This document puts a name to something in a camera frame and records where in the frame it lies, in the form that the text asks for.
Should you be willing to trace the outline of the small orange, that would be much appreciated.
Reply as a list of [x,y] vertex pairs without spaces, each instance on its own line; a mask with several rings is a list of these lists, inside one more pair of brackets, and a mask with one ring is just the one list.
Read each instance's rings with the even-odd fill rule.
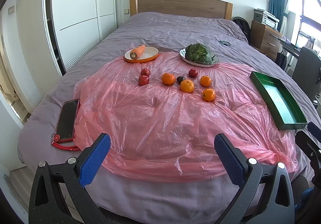
[[209,77],[209,76],[202,76],[200,78],[200,84],[203,86],[203,87],[209,87],[212,83],[212,79]]
[[204,101],[212,102],[216,99],[216,92],[212,88],[207,88],[202,92],[202,98]]

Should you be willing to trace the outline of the red apple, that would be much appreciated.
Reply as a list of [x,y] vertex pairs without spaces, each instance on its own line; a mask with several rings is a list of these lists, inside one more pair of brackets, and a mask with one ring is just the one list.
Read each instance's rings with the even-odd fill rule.
[[146,85],[149,83],[149,77],[146,76],[146,75],[140,75],[139,76],[139,81],[138,81],[138,84],[139,85]]
[[140,74],[149,77],[150,74],[151,74],[151,72],[150,72],[149,69],[143,68],[143,69],[141,70]]
[[199,73],[198,73],[198,71],[196,69],[190,69],[188,74],[189,74],[189,77],[196,78]]

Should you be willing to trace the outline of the large orange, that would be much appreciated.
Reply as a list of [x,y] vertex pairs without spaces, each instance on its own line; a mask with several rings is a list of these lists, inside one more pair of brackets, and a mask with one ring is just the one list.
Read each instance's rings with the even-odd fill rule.
[[180,83],[180,90],[185,93],[192,93],[194,89],[194,82],[191,80],[185,79]]

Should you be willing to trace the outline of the dark purple plum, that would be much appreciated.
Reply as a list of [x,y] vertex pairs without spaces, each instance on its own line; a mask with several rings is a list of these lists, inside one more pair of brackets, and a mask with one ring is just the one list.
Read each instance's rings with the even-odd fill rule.
[[185,78],[184,76],[179,76],[179,77],[177,78],[177,82],[178,82],[179,84],[181,84],[185,79],[186,79],[186,78]]

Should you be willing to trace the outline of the rough orange mandarin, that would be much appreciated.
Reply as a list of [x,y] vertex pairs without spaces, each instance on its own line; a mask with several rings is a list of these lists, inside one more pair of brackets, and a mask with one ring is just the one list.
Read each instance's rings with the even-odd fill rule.
[[173,85],[176,82],[176,77],[170,73],[162,74],[161,80],[165,85]]

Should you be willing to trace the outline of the green rectangular tray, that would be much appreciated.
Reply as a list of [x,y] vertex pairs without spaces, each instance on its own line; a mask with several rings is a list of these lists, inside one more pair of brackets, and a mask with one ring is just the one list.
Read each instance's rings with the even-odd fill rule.
[[278,130],[300,130],[307,119],[281,80],[252,71],[250,79],[264,99]]

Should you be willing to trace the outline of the black phone red case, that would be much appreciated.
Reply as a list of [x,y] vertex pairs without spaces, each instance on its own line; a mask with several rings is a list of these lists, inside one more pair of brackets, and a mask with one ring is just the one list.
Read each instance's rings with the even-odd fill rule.
[[74,99],[63,103],[53,140],[56,143],[71,142],[74,134],[75,119],[80,107],[80,100]]

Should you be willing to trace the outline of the wooden nightstand drawers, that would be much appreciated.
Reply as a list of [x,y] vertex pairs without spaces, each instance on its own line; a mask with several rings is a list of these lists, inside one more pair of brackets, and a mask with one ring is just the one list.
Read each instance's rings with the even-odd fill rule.
[[250,45],[272,61],[276,60],[277,53],[282,49],[280,39],[284,36],[271,27],[252,20]]

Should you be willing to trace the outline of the white metal plate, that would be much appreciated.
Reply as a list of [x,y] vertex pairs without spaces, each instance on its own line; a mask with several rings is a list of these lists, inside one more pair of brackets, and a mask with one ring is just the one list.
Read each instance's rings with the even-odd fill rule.
[[216,55],[197,55],[196,53],[192,54],[192,51],[186,52],[186,49],[181,49],[179,51],[179,54],[183,61],[195,67],[210,68],[217,64],[219,61]]

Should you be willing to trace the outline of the dark glasses on bed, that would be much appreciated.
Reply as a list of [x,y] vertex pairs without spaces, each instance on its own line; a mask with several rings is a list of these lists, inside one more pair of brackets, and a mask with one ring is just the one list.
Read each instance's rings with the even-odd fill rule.
[[218,41],[221,45],[225,45],[225,46],[231,46],[230,42],[227,41]]

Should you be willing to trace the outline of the green leafy cabbage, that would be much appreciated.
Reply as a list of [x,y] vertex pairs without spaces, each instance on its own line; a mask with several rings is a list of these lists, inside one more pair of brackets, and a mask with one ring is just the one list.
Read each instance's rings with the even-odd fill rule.
[[196,43],[196,44],[190,44],[186,47],[186,52],[188,51],[192,51],[192,54],[196,53],[197,55],[204,55],[204,54],[210,54],[211,56],[213,56],[211,54],[210,49],[201,44],[201,43]]

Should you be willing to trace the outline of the orange carrot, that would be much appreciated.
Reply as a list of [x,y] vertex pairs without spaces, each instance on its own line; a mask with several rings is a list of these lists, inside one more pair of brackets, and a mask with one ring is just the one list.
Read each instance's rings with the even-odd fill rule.
[[129,57],[133,60],[137,60],[138,58],[140,58],[142,56],[142,54],[145,51],[145,48],[146,48],[145,45],[141,45],[136,48],[133,48],[129,53]]

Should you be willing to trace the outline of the orange white oval dish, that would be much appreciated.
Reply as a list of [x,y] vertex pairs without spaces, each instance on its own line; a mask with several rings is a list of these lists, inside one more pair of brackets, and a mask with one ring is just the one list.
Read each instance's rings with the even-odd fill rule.
[[130,52],[132,49],[128,50],[124,54],[124,59],[129,63],[146,63],[153,61],[159,56],[159,50],[157,48],[146,46],[143,54],[138,59],[131,59]]

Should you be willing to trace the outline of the purple bed duvet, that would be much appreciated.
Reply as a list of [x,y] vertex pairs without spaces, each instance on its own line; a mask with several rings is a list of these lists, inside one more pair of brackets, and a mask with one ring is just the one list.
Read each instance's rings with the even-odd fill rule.
[[[231,46],[221,45],[218,41],[230,42]],[[72,151],[53,147],[51,137],[56,130],[62,104],[77,99],[73,92],[80,80],[95,74],[105,64],[117,58],[126,61],[125,52],[141,45],[157,48],[159,55],[173,52],[181,58],[179,51],[196,43],[207,46],[211,54],[218,57],[218,63],[245,64],[252,71],[280,79],[295,98],[306,119],[320,124],[320,117],[306,94],[272,60],[253,49],[233,21],[140,13],[132,16],[85,55],[41,100],[20,133],[17,146],[20,160],[35,171],[42,160],[59,164],[75,155]],[[203,69],[188,65],[189,69],[196,69],[198,72]],[[200,81],[202,77],[198,74],[196,78],[191,78],[188,73],[180,76],[193,82]],[[177,80],[174,84],[180,87]],[[307,156],[297,145],[296,156],[298,169],[288,171],[290,178],[303,175],[311,179],[313,169]],[[226,172],[214,178],[191,182],[154,182],[119,176],[103,166],[93,183],[87,186],[89,195],[98,206],[143,223],[213,223],[237,190]]]

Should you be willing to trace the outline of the wooden headboard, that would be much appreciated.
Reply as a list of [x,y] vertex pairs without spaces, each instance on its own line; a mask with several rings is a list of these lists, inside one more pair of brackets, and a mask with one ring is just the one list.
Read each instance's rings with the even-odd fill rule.
[[232,19],[233,4],[221,0],[129,0],[130,15],[156,12],[189,17]]

